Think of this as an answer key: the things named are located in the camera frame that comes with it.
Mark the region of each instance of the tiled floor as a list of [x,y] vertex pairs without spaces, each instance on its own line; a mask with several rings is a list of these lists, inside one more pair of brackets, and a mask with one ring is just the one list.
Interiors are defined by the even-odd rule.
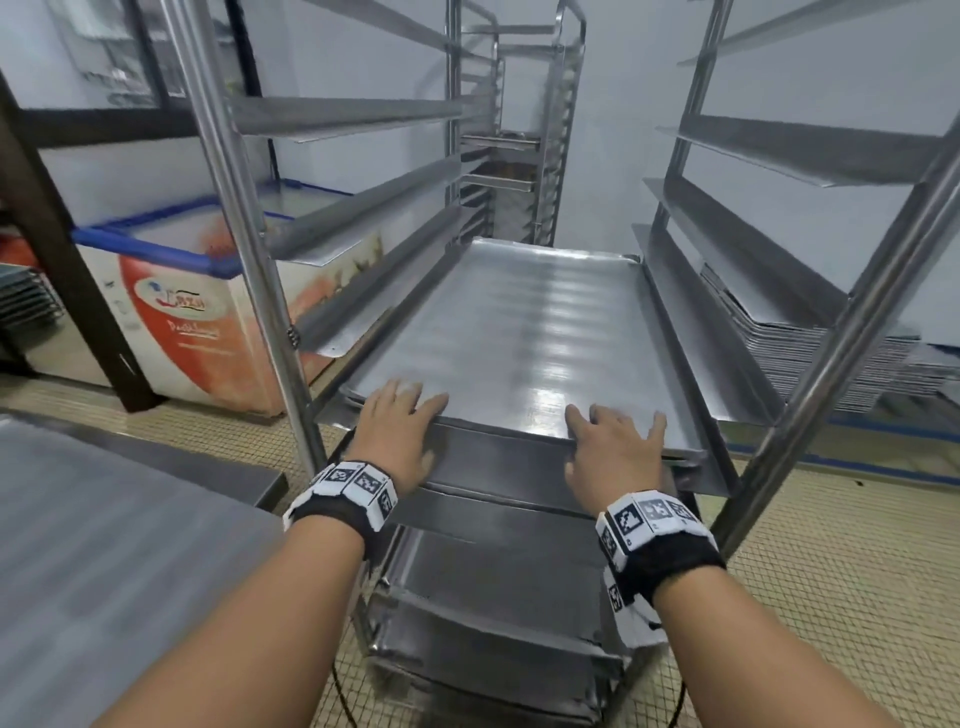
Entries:
[[[282,469],[294,492],[305,482],[283,420],[176,403],[128,415],[104,392],[5,376],[0,406]],[[720,502],[707,498],[702,507],[709,519]],[[905,725],[960,726],[960,492],[796,471],[732,572]],[[373,699],[350,629],[337,666],[361,726],[433,724]],[[665,662],[637,691],[624,725],[664,726],[679,685]],[[680,725],[698,724],[687,701]],[[316,725],[348,725],[332,685]]]

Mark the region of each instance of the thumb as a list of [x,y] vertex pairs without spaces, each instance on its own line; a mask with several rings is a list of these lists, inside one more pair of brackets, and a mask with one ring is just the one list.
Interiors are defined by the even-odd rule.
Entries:
[[420,483],[426,480],[427,476],[430,475],[430,471],[433,470],[433,463],[437,459],[437,455],[433,450],[428,450],[423,454],[423,457],[420,459]]

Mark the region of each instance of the bakery rack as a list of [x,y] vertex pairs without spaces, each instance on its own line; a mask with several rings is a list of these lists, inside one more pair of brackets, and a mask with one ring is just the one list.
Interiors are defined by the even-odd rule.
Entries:
[[[546,113],[555,124],[544,122],[536,140],[499,130],[500,59],[511,52],[500,36],[549,35],[547,26],[498,25],[472,2],[448,0],[441,34],[373,0],[309,1],[445,53],[446,99],[228,97],[205,0],[163,0],[163,8],[304,467],[317,473],[327,461],[318,423],[350,430],[386,376],[451,394],[427,435],[436,468],[394,510],[375,581],[353,615],[374,687],[458,716],[615,720],[663,645],[631,651],[612,628],[592,520],[564,485],[573,448],[564,405],[606,402],[639,422],[654,409],[669,412],[666,482],[687,500],[727,498],[713,531],[731,556],[948,243],[960,207],[960,123],[919,144],[922,159],[896,154],[899,137],[860,130],[785,125],[757,144],[748,122],[700,113],[717,56],[864,14],[871,3],[819,0],[724,41],[732,0],[714,0],[664,186],[682,178],[691,143],[831,183],[915,185],[784,405],[667,233],[670,216],[689,217],[683,195],[661,205],[651,226],[634,226],[636,255],[550,247],[576,83],[566,101],[563,89],[579,76],[586,29],[575,0],[561,0],[553,42],[529,51],[549,59],[559,84],[547,111],[567,109],[565,119]],[[465,28],[463,11],[484,24]],[[579,41],[564,46],[570,16]],[[492,54],[474,52],[465,35],[491,36]],[[469,95],[461,95],[464,80],[477,86]],[[244,135],[319,139],[439,120],[444,158],[267,232]],[[464,139],[462,130],[488,138]],[[839,153],[820,153],[837,149],[840,136]],[[528,153],[534,143],[541,184],[523,240],[538,245],[477,235],[491,224],[477,168],[495,161],[492,153]],[[551,187],[542,181],[554,169]],[[446,204],[434,217],[334,299],[290,320],[277,260],[330,260],[441,186]],[[726,212],[723,220],[734,215]],[[709,216],[699,222],[697,234],[713,245],[736,243]],[[313,398],[298,354],[347,351],[332,386]],[[740,477],[718,420],[769,427]]]

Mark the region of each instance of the stack of trays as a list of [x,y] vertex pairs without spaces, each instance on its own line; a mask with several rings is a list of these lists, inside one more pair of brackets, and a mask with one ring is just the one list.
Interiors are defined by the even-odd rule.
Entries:
[[913,397],[936,397],[948,381],[960,379],[960,356],[921,344],[909,356],[887,388]]
[[63,309],[34,268],[0,263],[0,328],[19,332],[53,324]]
[[[710,292],[730,313],[737,332],[774,388],[785,400],[789,399],[798,380],[809,368],[827,329],[789,322],[756,321],[709,266],[704,266],[701,276]],[[874,407],[884,392],[899,391],[891,387],[919,340],[917,331],[903,325],[894,327],[867,360],[837,409],[866,412]]]

